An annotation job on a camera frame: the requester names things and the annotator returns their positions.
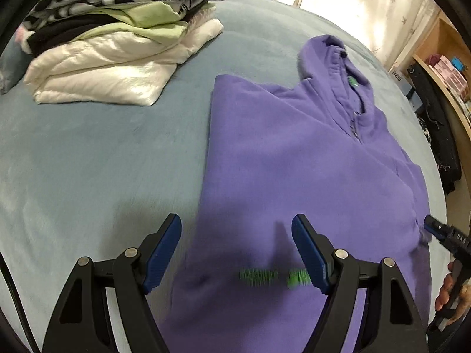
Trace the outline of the blue-grey bed blanket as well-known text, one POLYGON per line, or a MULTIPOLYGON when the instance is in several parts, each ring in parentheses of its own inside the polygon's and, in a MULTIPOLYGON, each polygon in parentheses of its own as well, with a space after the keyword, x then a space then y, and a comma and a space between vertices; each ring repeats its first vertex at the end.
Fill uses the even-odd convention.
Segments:
POLYGON ((432 213, 445 218, 434 157, 405 96, 353 34, 271 0, 226 0, 223 32, 174 73, 150 107, 36 104, 24 84, 1 98, 1 252, 38 343, 76 260, 117 256, 170 213, 182 238, 149 297, 158 324, 175 308, 173 279, 193 243, 216 76, 293 86, 298 54, 322 34, 340 39, 371 82, 389 132, 422 169, 432 213))

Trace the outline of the light green folded garment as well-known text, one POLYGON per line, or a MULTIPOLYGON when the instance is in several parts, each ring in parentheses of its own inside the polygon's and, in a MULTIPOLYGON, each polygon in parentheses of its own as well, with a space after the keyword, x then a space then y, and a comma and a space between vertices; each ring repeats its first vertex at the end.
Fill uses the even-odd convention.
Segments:
POLYGON ((113 9, 100 8, 86 16, 92 14, 107 16, 117 21, 90 29, 75 37, 75 41, 125 32, 168 46, 177 43, 188 30, 188 23, 182 20, 184 14, 173 10, 165 2, 148 2, 113 9))

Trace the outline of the purple zip hoodie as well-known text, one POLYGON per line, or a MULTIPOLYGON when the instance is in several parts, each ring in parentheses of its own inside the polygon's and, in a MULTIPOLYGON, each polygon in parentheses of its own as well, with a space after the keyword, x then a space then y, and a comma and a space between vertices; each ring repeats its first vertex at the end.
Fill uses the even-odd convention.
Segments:
POLYGON ((310 39, 291 89, 215 79, 195 237, 160 332, 171 352, 300 352, 325 298, 302 278, 304 214, 354 257, 398 263, 429 318, 425 180, 336 37, 310 39))

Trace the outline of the floral sheer curtain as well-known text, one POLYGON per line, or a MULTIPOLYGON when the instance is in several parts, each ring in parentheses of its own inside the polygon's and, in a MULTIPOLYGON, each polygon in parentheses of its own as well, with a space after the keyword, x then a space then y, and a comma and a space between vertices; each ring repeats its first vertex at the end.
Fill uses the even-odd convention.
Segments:
POLYGON ((433 0, 277 0, 322 16, 357 38, 390 69, 403 62, 434 24, 433 0))

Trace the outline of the pink boxes on shelf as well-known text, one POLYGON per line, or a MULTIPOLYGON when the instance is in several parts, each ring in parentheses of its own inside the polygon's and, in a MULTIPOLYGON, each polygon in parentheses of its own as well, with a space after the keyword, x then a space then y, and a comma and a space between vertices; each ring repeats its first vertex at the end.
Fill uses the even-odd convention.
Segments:
POLYGON ((439 75, 439 78, 449 88, 456 91, 466 90, 468 84, 464 76, 453 66, 451 61, 441 54, 432 54, 426 59, 426 64, 439 75))

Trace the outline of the black patterned hanging clothes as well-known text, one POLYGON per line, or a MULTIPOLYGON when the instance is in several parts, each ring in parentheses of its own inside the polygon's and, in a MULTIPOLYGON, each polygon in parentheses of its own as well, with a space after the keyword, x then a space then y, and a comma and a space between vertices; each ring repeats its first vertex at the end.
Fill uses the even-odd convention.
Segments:
POLYGON ((417 117, 428 131, 442 187, 445 195, 448 195, 455 190, 455 182, 461 179, 461 163, 452 128, 443 109, 442 98, 445 95, 417 62, 408 67, 407 71, 422 102, 417 117))

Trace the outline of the white puffer jacket folded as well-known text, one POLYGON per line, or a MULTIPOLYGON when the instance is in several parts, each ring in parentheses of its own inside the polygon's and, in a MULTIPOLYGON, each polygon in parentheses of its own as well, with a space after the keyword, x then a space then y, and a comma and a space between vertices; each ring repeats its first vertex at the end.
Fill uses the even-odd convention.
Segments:
POLYGON ((206 8, 168 49, 132 32, 104 34, 47 50, 30 62, 23 82, 38 104, 151 106, 177 67, 222 32, 213 8, 206 8))

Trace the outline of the wooden shelf unit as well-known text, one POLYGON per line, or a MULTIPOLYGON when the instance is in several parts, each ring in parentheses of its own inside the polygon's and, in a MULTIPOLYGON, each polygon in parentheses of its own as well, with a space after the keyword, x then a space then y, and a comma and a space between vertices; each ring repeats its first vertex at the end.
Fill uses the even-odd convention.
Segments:
POLYGON ((442 90, 470 136, 470 50, 459 32, 439 17, 413 57, 442 90))

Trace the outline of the black folded garment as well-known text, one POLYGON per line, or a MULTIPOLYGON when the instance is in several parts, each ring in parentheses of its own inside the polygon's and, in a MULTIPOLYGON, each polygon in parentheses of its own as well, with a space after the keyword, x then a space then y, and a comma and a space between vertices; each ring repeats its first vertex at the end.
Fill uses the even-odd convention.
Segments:
POLYGON ((31 54, 36 57, 46 50, 72 41, 81 34, 99 26, 118 22, 107 14, 84 14, 51 22, 35 32, 26 40, 31 54))

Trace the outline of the rolled blue-grey blanket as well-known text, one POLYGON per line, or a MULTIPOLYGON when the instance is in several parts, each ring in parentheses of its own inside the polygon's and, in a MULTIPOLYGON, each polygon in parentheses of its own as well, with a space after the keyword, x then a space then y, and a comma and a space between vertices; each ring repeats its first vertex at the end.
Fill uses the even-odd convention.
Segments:
POLYGON ((11 37, 0 58, 1 94, 7 94, 26 73, 32 57, 11 37))

